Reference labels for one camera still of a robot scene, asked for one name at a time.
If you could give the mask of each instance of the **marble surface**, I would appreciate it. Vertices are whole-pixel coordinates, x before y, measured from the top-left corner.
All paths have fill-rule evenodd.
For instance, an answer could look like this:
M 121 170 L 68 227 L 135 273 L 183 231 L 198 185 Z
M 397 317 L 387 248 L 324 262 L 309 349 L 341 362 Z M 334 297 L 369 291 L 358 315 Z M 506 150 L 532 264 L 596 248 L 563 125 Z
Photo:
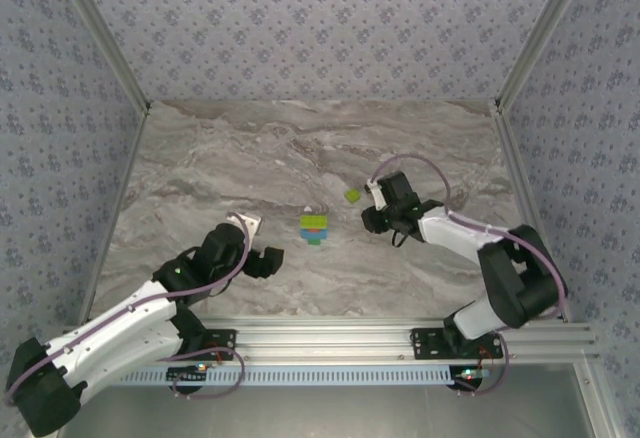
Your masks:
M 519 216 L 498 139 L 481 102 L 156 102 L 141 145 L 92 314 L 132 293 L 163 262 L 199 245 L 227 211 L 261 215 L 257 247 L 286 250 L 268 280 L 238 276 L 201 315 L 444 317 L 483 290 L 479 269 L 446 249 L 372 235 L 360 213 L 378 163 L 416 152 L 452 183 L 454 209 L 498 225 Z M 399 166 L 423 199 L 443 185 L 420 162 Z M 305 206 L 328 214 L 329 238 L 300 238 Z

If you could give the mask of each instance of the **patterned wall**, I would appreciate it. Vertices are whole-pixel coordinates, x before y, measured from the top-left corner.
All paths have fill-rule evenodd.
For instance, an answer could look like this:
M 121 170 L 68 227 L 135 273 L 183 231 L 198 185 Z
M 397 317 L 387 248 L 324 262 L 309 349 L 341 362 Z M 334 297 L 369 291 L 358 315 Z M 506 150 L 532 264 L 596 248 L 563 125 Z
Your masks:
M 496 96 L 545 0 L 95 0 L 150 99 Z
M 69 0 L 0 3 L 4 389 L 18 343 L 77 320 L 138 119 Z
M 574 0 L 510 112 L 578 319 L 640 436 L 640 0 Z

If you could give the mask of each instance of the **cable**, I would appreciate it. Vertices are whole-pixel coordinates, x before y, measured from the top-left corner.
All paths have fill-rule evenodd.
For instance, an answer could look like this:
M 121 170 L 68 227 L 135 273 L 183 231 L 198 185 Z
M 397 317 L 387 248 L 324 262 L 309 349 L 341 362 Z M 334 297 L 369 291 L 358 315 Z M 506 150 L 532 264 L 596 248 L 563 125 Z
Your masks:
M 464 380 L 460 380 L 460 379 L 456 378 L 453 381 L 455 381 L 457 384 L 459 384 L 461 386 L 464 386 L 465 388 L 469 388 L 471 390 L 471 392 L 476 396 L 482 396 L 482 395 L 489 394 L 492 391 L 495 391 L 497 388 L 499 388 L 504 383 L 504 380 L 507 378 L 507 374 L 509 373 L 509 364 L 511 362 L 511 359 L 510 359 L 510 356 L 509 356 L 509 347 L 507 346 L 507 341 L 504 339 L 504 336 L 502 336 L 502 333 L 498 333 L 498 338 L 500 339 L 500 344 L 502 345 L 502 350 L 504 352 L 504 368 L 502 369 L 502 373 L 500 373 L 500 378 L 498 378 L 498 380 L 493 385 L 491 385 L 486 390 L 478 391 L 476 388 L 471 386 L 469 383 L 465 383 Z
M 36 373 L 38 370 L 40 370 L 44 366 L 48 365 L 49 363 L 53 362 L 55 359 L 57 359 L 60 356 L 62 356 L 65 353 L 65 351 L 68 352 L 68 353 L 72 352 L 73 348 L 75 346 L 77 346 L 79 343 L 81 343 L 83 340 L 86 340 L 87 338 L 89 338 L 90 336 L 94 335 L 95 333 L 97 333 L 98 331 L 103 329 L 104 327 L 110 325 L 111 323 L 113 323 L 115 320 L 117 320 L 121 316 L 126 315 L 127 313 L 132 313 L 133 311 L 135 311 L 137 306 L 144 305 L 145 303 L 148 303 L 148 302 L 153 301 L 153 300 L 158 300 L 158 299 L 161 299 L 161 298 L 179 298 L 179 297 L 182 297 L 182 296 L 189 296 L 189 295 L 195 295 L 197 293 L 203 293 L 205 291 L 209 292 L 210 290 L 212 290 L 214 288 L 217 288 L 218 286 L 222 286 L 225 283 L 227 283 L 228 281 L 230 281 L 231 279 L 233 279 L 233 277 L 235 277 L 240 272 L 240 270 L 242 270 L 242 267 L 244 266 L 244 263 L 247 261 L 247 256 L 249 255 L 249 230 L 247 229 L 246 223 L 244 222 L 244 220 L 242 219 L 242 217 L 239 214 L 233 213 L 233 212 L 231 212 L 229 214 L 231 216 L 235 217 L 238 220 L 238 222 L 240 223 L 240 226 L 242 228 L 242 233 L 244 233 L 244 250 L 242 251 L 242 256 L 240 257 L 240 261 L 238 262 L 238 264 L 226 276 L 220 278 L 218 281 L 215 281 L 215 282 L 210 283 L 208 285 L 200 286 L 198 288 L 193 288 L 191 290 L 172 291 L 172 292 L 168 292 L 168 293 L 158 293 L 157 295 L 147 296 L 147 297 L 141 298 L 140 300 L 136 301 L 135 303 L 133 303 L 131 305 L 128 305 L 127 307 L 117 311 L 116 313 L 114 313 L 113 315 L 111 315 L 110 317 L 105 319 L 104 321 L 98 323 L 93 328 L 85 331 L 81 335 L 79 335 L 76 338 L 74 338 L 65 347 L 59 349 L 58 351 L 53 352 L 52 354 L 50 354 L 46 358 L 43 358 L 42 360 L 37 362 L 35 365 L 33 365 L 30 368 L 28 368 L 27 371 L 22 373 L 22 375 L 20 375 L 16 379 L 16 381 L 13 382 L 11 387 L 7 390 L 6 394 L 4 395 L 4 404 L 6 406 L 8 406 L 8 407 L 15 406 L 14 403 L 13 403 L 13 400 L 12 400 L 13 395 L 18 390 L 18 388 L 20 388 L 20 385 L 22 385 L 31 375 L 33 375 L 34 373 Z
M 491 352 L 489 350 L 487 350 L 482 345 L 478 346 L 478 351 L 480 352 L 481 355 L 487 355 L 491 359 L 491 369 L 489 370 L 489 373 L 492 373 L 493 372 L 493 367 L 494 367 L 493 355 L 491 354 Z M 480 369 L 482 369 L 482 361 L 483 360 L 484 360 L 484 358 L 480 358 L 480 361 L 478 362 L 478 367 Z
M 446 190 L 446 196 L 443 203 L 444 210 L 451 221 L 474 231 L 481 231 L 481 232 L 489 233 L 495 236 L 500 236 L 501 238 L 506 238 L 507 240 L 516 243 L 518 246 L 521 246 L 522 248 L 530 251 L 536 258 L 538 258 L 538 260 L 540 260 L 540 262 L 542 262 L 542 264 L 549 270 L 549 273 L 551 273 L 551 276 L 553 277 L 553 280 L 555 281 L 556 287 L 558 289 L 558 302 L 556 304 L 556 307 L 550 314 L 544 315 L 544 318 L 555 318 L 557 315 L 562 314 L 564 312 L 564 305 L 565 305 L 564 284 L 562 283 L 562 278 L 560 277 L 560 273 L 558 272 L 556 267 L 553 265 L 553 263 L 551 263 L 551 260 L 549 260 L 544 255 L 544 253 L 538 250 L 535 246 L 523 240 L 522 238 L 512 235 L 507 231 L 497 230 L 495 228 L 492 228 L 489 225 L 478 225 L 477 223 L 471 223 L 469 221 L 466 221 L 463 217 L 451 211 L 449 208 L 449 204 L 451 202 L 451 185 L 449 184 L 449 180 L 447 180 L 446 175 L 442 172 L 440 168 L 438 168 L 438 166 L 433 161 L 415 153 L 400 153 L 397 155 L 393 155 L 391 158 L 386 159 L 380 164 L 380 166 L 378 166 L 376 171 L 373 173 L 373 176 L 371 177 L 371 181 L 375 182 L 376 178 L 378 178 L 382 170 L 385 167 L 387 167 L 390 163 L 393 163 L 394 161 L 397 161 L 403 158 L 414 158 L 416 160 L 420 160 L 426 163 L 427 165 L 429 165 L 431 169 L 433 169 L 433 171 L 435 171 L 438 174 L 438 176 L 440 176 Z
M 222 288 L 218 293 L 216 293 L 215 295 L 209 295 L 209 298 L 213 298 L 214 296 L 220 296 L 222 293 L 224 293 L 225 291 L 227 291 L 227 288 L 229 288 L 229 286 L 231 286 L 231 282 L 233 280 L 229 280 L 227 281 L 227 284 L 224 285 L 224 288 Z
M 220 345 L 218 345 L 215 341 L 210 341 L 208 343 L 205 343 L 203 346 L 215 346 L 216 348 L 220 348 Z M 218 358 L 218 364 L 222 364 L 222 357 L 220 356 L 220 353 L 216 353 L 216 357 Z
M 564 311 L 564 305 L 565 305 L 565 297 L 564 297 L 564 284 L 562 283 L 562 278 L 560 277 L 560 273 L 558 272 L 558 270 L 556 269 L 556 267 L 554 266 L 553 263 L 551 263 L 551 260 L 549 260 L 544 253 L 542 253 L 540 250 L 538 250 L 535 246 L 533 246 L 532 244 L 528 243 L 527 241 L 523 240 L 522 238 L 519 238 L 507 231 L 502 231 L 502 230 L 497 230 L 493 227 L 491 227 L 490 225 L 478 225 L 477 223 L 471 223 L 467 220 L 465 220 L 463 217 L 458 216 L 456 213 L 454 213 L 453 211 L 451 211 L 451 209 L 449 208 L 449 205 L 451 203 L 451 185 L 449 184 L 449 180 L 447 180 L 446 175 L 443 173 L 443 171 L 430 159 L 425 158 L 424 156 L 418 155 L 416 153 L 399 153 L 396 155 L 393 155 L 391 158 L 386 159 L 385 161 L 383 161 L 378 168 L 376 169 L 376 171 L 374 171 L 373 176 L 371 177 L 371 181 L 375 182 L 376 179 L 378 178 L 378 176 L 380 175 L 380 173 L 382 172 L 382 170 L 387 167 L 389 164 L 393 163 L 394 161 L 397 160 L 401 160 L 403 158 L 414 158 L 416 160 L 420 160 L 424 163 L 426 163 L 427 165 L 429 165 L 429 167 L 431 167 L 431 169 L 433 171 L 435 171 L 438 176 L 440 176 L 440 178 L 442 179 L 442 182 L 444 183 L 444 188 L 445 188 L 445 192 L 446 192 L 446 196 L 443 202 L 444 205 L 444 210 L 445 213 L 447 214 L 447 216 L 449 217 L 449 219 L 451 221 L 453 221 L 454 223 L 457 223 L 458 225 L 464 226 L 465 228 L 469 228 L 471 230 L 474 231 L 480 231 L 480 232 L 484 232 L 484 233 L 489 233 L 495 236 L 500 236 L 501 238 L 505 238 L 507 240 L 512 241 L 513 243 L 516 243 L 518 246 L 521 246 L 522 248 L 528 250 L 529 252 L 531 252 L 536 258 L 538 258 L 538 260 L 540 260 L 540 262 L 542 262 L 542 264 L 547 268 L 547 270 L 549 270 L 549 273 L 551 273 L 551 276 L 553 277 L 553 280 L 555 281 L 556 284 L 556 288 L 558 291 L 558 302 L 556 304 L 556 307 L 554 308 L 554 310 L 549 313 L 548 315 L 544 315 L 543 318 L 555 318 L 557 315 L 562 314 Z M 502 371 L 502 374 L 500 375 L 500 378 L 498 379 L 498 381 L 496 381 L 491 387 L 487 388 L 486 390 L 482 390 L 482 391 L 475 391 L 475 389 L 473 390 L 473 393 L 476 395 L 485 395 L 487 393 L 490 393 L 492 391 L 494 391 L 496 388 L 498 388 L 499 386 L 502 385 L 502 383 L 504 382 L 506 376 L 507 376 L 507 370 L 509 368 L 509 350 L 507 348 L 507 342 L 505 341 L 504 337 L 502 336 L 501 333 L 498 333 L 498 337 L 500 338 L 500 342 L 502 343 L 502 347 L 504 350 L 504 356 L 505 356 L 505 364 L 504 364 L 504 370 Z M 468 383 L 465 383 L 462 380 L 454 380 L 456 383 L 459 383 L 461 385 L 464 385 L 467 388 L 473 388 L 471 385 L 469 385 Z
M 185 395 L 185 394 L 180 393 L 178 391 L 178 388 L 177 388 L 178 382 L 180 381 L 180 378 L 182 378 L 184 375 L 189 373 L 189 372 L 185 371 L 183 373 L 180 373 L 178 376 L 176 376 L 173 379 L 173 384 L 171 385 L 171 389 L 173 390 L 174 396 L 176 398 L 183 398 L 185 400 L 212 400 L 212 399 L 223 398 L 225 396 L 228 396 L 231 393 L 233 393 L 234 391 L 236 391 L 238 388 L 240 388 L 240 384 L 243 382 L 245 374 L 246 374 L 246 365 L 245 365 L 244 359 L 242 358 L 240 353 L 238 353 L 233 348 L 227 348 L 227 347 L 224 347 L 224 346 L 216 346 L 214 348 L 207 348 L 207 349 L 204 349 L 204 350 L 193 351 L 191 353 L 185 353 L 183 355 L 171 356 L 169 358 L 165 358 L 165 359 L 160 360 L 160 361 L 178 361 L 178 360 L 182 360 L 182 359 L 193 358 L 194 356 L 199 356 L 199 355 L 201 355 L 203 353 L 219 353 L 219 352 L 229 353 L 229 354 L 235 356 L 238 359 L 238 362 L 240 363 L 240 374 L 238 375 L 238 379 L 236 380 L 236 382 L 233 385 L 231 385 L 229 388 L 227 388 L 226 390 L 224 390 L 224 391 L 222 391 L 220 393 L 210 393 L 210 394 L 207 394 L 207 395 Z
M 393 236 L 391 237 L 391 246 L 393 246 L 394 248 L 400 248 L 402 245 L 404 245 L 404 242 L 407 241 L 407 238 L 409 238 L 409 235 L 402 235 L 402 238 L 398 243 L 396 243 L 397 237 L 398 237 L 398 232 L 394 230 Z

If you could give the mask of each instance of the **green block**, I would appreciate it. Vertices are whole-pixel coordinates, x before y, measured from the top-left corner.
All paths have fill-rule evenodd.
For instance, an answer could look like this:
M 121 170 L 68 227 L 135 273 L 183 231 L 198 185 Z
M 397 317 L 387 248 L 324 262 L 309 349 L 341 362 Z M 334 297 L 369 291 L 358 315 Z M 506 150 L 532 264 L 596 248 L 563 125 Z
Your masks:
M 350 189 L 344 194 L 344 197 L 347 199 L 349 203 L 352 205 L 360 199 L 360 192 L 355 188 Z
M 300 228 L 324 230 L 327 228 L 327 217 L 325 215 L 301 215 Z

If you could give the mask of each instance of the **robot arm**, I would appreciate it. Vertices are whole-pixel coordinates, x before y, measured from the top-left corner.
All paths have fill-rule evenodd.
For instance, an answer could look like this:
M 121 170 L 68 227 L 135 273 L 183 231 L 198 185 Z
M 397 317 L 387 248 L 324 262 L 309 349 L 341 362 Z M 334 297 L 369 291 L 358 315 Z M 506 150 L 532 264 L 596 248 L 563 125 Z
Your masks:
M 464 356 L 466 350 L 474 349 L 475 340 L 487 333 L 521 327 L 558 301 L 554 278 L 534 254 L 503 236 L 489 233 L 491 227 L 469 218 L 463 221 L 472 227 L 452 220 L 440 202 L 420 202 L 404 173 L 369 181 L 367 189 L 375 203 L 362 213 L 368 231 L 378 234 L 393 230 L 404 236 L 400 243 L 412 237 L 444 246 L 480 266 L 486 292 L 444 320 L 446 342 L 457 355 Z M 493 230 L 526 241 L 551 261 L 533 228 L 521 225 L 513 230 Z
M 215 283 L 240 264 L 245 235 L 239 219 L 246 225 L 251 247 L 261 219 L 232 214 L 207 235 L 202 246 L 166 262 L 152 279 L 96 319 L 44 345 L 31 338 L 18 346 L 7 390 L 36 363 L 50 359 L 11 397 L 34 436 L 61 428 L 98 392 L 140 366 L 204 347 L 206 330 L 188 306 L 205 299 L 210 290 L 176 295 Z M 266 248 L 263 256 L 250 250 L 242 272 L 267 278 L 278 271 L 283 255 L 274 248 Z M 158 295 L 170 296 L 144 302 Z M 85 333 L 88 336 L 74 346 L 74 340 Z

